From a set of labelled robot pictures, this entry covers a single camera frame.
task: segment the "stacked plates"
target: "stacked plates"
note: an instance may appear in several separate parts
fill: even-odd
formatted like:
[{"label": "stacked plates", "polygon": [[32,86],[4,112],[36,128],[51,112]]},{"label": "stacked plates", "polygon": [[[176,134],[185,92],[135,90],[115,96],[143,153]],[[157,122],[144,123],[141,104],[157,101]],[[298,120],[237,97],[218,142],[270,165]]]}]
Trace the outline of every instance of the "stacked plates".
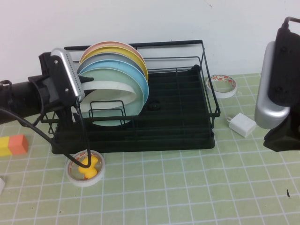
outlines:
[{"label": "stacked plates", "polygon": [[[80,76],[94,81],[82,84],[86,97],[80,103],[83,117],[138,115],[149,95],[148,71],[139,52],[133,47],[115,41],[101,42],[83,53]],[[99,126],[118,126],[119,120],[95,121]]]}]

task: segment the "wire dish rack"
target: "wire dish rack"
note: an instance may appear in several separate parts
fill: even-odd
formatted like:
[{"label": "wire dish rack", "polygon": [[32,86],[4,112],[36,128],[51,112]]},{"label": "wire dish rack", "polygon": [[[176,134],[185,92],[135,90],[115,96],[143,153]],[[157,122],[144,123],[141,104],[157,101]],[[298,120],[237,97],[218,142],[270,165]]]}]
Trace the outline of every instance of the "wire dish rack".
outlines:
[{"label": "wire dish rack", "polygon": [[[125,108],[120,109],[120,116],[94,117],[93,112],[102,110],[93,108],[89,118],[85,118],[90,147],[99,152],[156,151],[211,149],[215,146],[213,124],[220,116],[220,108],[212,88],[209,97],[205,80],[209,79],[209,69],[202,40],[155,42],[130,44],[139,51],[158,51],[158,57],[145,57],[149,64],[159,65],[149,68],[149,98],[141,113],[136,116],[126,115]],[[173,53],[181,54],[182,48],[193,51],[199,56],[166,57],[167,50],[176,48]],[[70,53],[80,53],[89,46],[73,46],[65,49]],[[63,126],[62,121],[46,115],[42,123],[49,124],[49,134],[68,153],[86,149],[78,115],[73,114],[75,122]],[[119,126],[103,127],[92,124],[94,121],[118,120]],[[52,148],[54,154],[61,154]]]}]

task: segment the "pink plate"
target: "pink plate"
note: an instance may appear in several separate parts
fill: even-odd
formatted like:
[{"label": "pink plate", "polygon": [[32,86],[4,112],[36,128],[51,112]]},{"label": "pink plate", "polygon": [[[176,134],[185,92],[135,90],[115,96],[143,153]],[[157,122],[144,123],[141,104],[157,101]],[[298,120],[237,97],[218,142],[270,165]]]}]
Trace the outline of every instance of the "pink plate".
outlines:
[{"label": "pink plate", "polygon": [[118,46],[118,47],[125,48],[125,49],[127,49],[127,50],[132,51],[133,53],[135,53],[145,63],[145,60],[143,59],[143,57],[140,55],[140,53],[135,48],[133,48],[132,46],[127,45],[125,43],[121,43],[121,42],[117,42],[117,41],[104,41],[104,42],[100,42],[98,44],[91,45],[90,47],[88,47],[84,51],[82,57],[80,58],[80,63],[82,63],[83,58],[87,54],[89,54],[90,52],[92,52],[92,51],[94,51],[94,50],[96,50],[98,48],[105,47],[105,46]]}]

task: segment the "light blue plate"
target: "light blue plate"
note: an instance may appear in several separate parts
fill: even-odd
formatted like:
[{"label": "light blue plate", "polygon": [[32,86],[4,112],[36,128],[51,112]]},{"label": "light blue plate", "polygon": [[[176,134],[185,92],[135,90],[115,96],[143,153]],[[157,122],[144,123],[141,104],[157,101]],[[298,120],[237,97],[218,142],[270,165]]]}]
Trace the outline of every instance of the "light blue plate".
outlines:
[{"label": "light blue plate", "polygon": [[[127,116],[135,116],[138,115],[144,106],[144,95],[141,86],[129,75],[126,73],[114,69],[114,68],[98,68],[88,70],[80,76],[85,77],[93,77],[94,81],[118,81],[121,83],[128,84],[135,90],[136,99],[133,102],[126,104],[125,112]],[[100,111],[93,111],[94,117],[109,117],[109,116],[122,116],[121,110],[100,110]],[[85,118],[89,117],[88,112],[83,112],[82,116]],[[107,121],[95,121],[93,124],[100,125],[100,126],[118,126],[121,125],[120,120],[107,120]]]},{"label": "light blue plate", "polygon": [[144,75],[144,77],[146,77],[142,68],[136,62],[134,62],[131,58],[128,58],[126,55],[122,55],[122,54],[119,54],[116,52],[103,52],[103,53],[99,53],[99,54],[93,55],[91,57],[88,57],[85,61],[83,61],[80,64],[80,66],[78,67],[77,73],[79,74],[89,64],[91,64],[93,62],[98,62],[101,60],[119,60],[119,61],[128,63],[128,64],[134,66],[135,68],[137,68]]},{"label": "light blue plate", "polygon": [[80,71],[79,75],[89,70],[99,69],[99,68],[115,68],[116,70],[122,71],[123,73],[132,77],[141,86],[144,94],[144,104],[146,103],[149,96],[149,86],[146,78],[137,68],[119,60],[101,60],[101,61],[93,62],[88,66],[86,66],[85,68],[83,68],[82,71]]}]

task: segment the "power adapter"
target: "power adapter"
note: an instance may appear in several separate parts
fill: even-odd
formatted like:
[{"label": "power adapter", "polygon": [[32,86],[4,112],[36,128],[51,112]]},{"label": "power adapter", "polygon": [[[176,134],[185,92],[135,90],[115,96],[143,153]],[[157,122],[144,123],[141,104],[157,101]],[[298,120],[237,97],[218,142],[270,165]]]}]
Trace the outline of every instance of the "power adapter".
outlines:
[{"label": "power adapter", "polygon": [[228,117],[227,121],[229,122],[229,128],[243,137],[247,137],[256,127],[255,121],[242,113],[237,114],[233,118]]}]

